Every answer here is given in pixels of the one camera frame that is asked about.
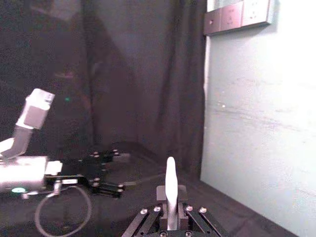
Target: light switch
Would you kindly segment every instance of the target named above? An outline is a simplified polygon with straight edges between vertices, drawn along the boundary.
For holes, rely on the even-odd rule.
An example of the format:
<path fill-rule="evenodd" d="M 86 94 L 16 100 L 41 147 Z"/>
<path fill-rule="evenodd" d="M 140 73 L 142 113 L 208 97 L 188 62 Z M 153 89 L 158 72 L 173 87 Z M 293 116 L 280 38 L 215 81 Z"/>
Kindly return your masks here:
<path fill-rule="evenodd" d="M 221 8 L 221 31 L 241 27 L 242 6 L 243 2 L 241 1 Z"/>
<path fill-rule="evenodd" d="M 270 24 L 274 0 L 244 0 L 242 26 Z"/>
<path fill-rule="evenodd" d="M 210 11 L 204 17 L 204 34 L 221 31 L 221 8 Z"/>

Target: white wall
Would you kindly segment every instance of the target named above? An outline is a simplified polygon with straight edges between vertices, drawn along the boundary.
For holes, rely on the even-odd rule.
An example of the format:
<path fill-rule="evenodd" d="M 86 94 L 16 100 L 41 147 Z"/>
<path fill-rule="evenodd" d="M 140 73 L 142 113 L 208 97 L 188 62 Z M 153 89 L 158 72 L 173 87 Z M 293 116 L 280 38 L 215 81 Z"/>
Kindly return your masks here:
<path fill-rule="evenodd" d="M 316 236 L 315 8 L 279 1 L 271 26 L 212 37 L 206 65 L 202 181 L 302 237 Z"/>

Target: black table surface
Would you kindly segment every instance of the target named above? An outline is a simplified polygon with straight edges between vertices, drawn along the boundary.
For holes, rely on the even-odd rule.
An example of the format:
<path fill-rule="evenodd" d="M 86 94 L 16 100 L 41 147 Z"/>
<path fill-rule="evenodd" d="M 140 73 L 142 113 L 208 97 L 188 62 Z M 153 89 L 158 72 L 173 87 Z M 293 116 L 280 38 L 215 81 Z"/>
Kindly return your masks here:
<path fill-rule="evenodd" d="M 129 163 L 110 165 L 107 181 L 125 183 L 122 198 L 90 196 L 92 216 L 74 237 L 121 236 L 138 211 L 155 205 L 156 187 L 164 185 L 165 167 L 150 158 L 132 154 Z M 294 237 L 295 235 L 253 210 L 178 171 L 178 183 L 185 185 L 194 208 L 206 207 L 232 237 Z M 40 237 L 34 223 L 35 209 L 43 196 L 28 200 L 0 197 L 0 237 Z M 41 213 L 42 225 L 61 235 L 83 221 L 86 204 L 75 189 L 49 200 Z"/>

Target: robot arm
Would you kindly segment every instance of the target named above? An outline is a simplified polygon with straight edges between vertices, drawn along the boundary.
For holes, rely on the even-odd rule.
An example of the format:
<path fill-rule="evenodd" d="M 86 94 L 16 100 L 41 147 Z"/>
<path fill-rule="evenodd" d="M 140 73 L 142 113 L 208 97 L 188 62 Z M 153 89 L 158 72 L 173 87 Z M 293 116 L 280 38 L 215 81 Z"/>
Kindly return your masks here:
<path fill-rule="evenodd" d="M 55 95 L 34 89 L 25 100 L 23 112 L 16 123 L 13 137 L 0 142 L 0 159 L 6 162 L 25 153 L 33 129 L 41 129 Z"/>

